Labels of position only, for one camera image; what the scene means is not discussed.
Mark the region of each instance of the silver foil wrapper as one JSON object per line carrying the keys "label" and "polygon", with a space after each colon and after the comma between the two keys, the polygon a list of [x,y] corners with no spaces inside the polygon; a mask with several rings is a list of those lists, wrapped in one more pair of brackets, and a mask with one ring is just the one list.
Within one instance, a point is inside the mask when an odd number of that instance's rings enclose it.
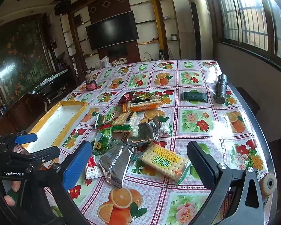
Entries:
{"label": "silver foil wrapper", "polygon": [[149,124],[142,123],[134,126],[126,143],[112,139],[111,144],[115,146],[106,151],[99,160],[99,166],[106,181],[121,189],[129,163],[135,157],[137,148],[149,145],[153,140],[157,140],[159,131],[159,118],[154,117]]}

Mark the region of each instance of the blue gripper pad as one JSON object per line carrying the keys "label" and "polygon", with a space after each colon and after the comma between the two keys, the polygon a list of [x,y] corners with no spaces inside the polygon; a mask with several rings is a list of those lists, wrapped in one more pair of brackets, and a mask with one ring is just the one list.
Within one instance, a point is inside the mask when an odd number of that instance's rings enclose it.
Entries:
{"label": "blue gripper pad", "polygon": [[35,133],[18,135],[15,138],[15,143],[19,145],[31,143],[35,141],[37,141],[37,135]]}
{"label": "blue gripper pad", "polygon": [[78,147],[73,154],[70,154],[74,155],[74,158],[64,172],[63,186],[65,190],[74,188],[82,171],[85,169],[90,156],[92,155],[92,145],[90,142],[84,140],[80,145],[83,145],[82,148]]}

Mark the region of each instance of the air conditioner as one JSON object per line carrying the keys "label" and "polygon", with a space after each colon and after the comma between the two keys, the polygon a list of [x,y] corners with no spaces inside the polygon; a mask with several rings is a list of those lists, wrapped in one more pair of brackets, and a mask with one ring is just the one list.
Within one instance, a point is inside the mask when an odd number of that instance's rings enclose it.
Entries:
{"label": "air conditioner", "polygon": [[188,0],[191,9],[196,58],[202,60],[213,59],[213,40],[210,12],[207,0]]}

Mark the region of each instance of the open cardboard box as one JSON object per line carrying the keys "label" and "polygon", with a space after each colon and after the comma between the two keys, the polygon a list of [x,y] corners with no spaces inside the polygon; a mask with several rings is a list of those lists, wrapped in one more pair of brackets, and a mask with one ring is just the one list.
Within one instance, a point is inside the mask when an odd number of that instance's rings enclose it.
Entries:
{"label": "open cardboard box", "polygon": [[90,110],[87,102],[61,101],[52,107],[29,133],[37,134],[37,141],[22,145],[30,154],[51,146],[61,147],[78,123]]}

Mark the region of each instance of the television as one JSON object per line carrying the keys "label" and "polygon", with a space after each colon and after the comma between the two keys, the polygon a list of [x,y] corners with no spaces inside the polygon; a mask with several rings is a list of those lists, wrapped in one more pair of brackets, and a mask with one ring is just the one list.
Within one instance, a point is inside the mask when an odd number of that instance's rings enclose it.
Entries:
{"label": "television", "polygon": [[85,29],[92,50],[139,39],[133,11],[101,20]]}

